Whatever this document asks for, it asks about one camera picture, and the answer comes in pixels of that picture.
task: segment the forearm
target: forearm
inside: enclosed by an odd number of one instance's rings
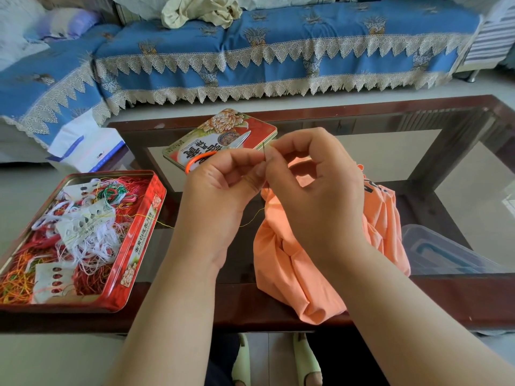
[[[515,370],[369,245],[327,271],[392,385],[512,384]]]
[[[218,269],[192,252],[172,241],[108,385],[204,384]]]

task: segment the person's left hand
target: person's left hand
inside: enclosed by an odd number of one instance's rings
[[[221,268],[245,206],[265,182],[264,160],[261,151],[226,149],[193,170],[184,186],[172,245]]]

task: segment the slipper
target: slipper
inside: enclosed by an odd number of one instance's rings
[[[304,380],[308,374],[321,372],[305,333],[293,334],[293,352],[295,353],[295,363],[297,363],[299,386],[304,386]]]
[[[238,333],[240,338],[240,350],[238,356],[232,367],[232,380],[233,382],[240,381],[245,386],[250,386],[250,350],[249,341],[245,333]]]

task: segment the scissor blade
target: scissor blade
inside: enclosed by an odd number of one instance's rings
[[[239,148],[243,144],[243,142],[245,142],[245,140],[249,137],[250,133],[251,133],[251,131],[247,131],[245,134],[240,135],[233,142],[231,142],[227,148],[228,149]]]

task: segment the coffee table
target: coffee table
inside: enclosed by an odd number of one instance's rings
[[[238,108],[237,103],[228,107]],[[376,183],[396,191],[401,224],[419,224],[500,265],[427,269],[411,279],[469,329],[515,327],[515,112],[494,96],[251,113],[279,136],[324,127]],[[161,155],[210,116],[111,123],[127,143],[103,169],[152,169],[168,194],[158,220],[174,226],[185,175]],[[259,196],[245,209],[216,286],[214,324],[231,331],[309,331],[255,284]],[[0,332],[126,333],[164,257],[172,229],[157,224],[128,304],[114,314],[3,314]],[[323,327],[349,325],[347,313]]]

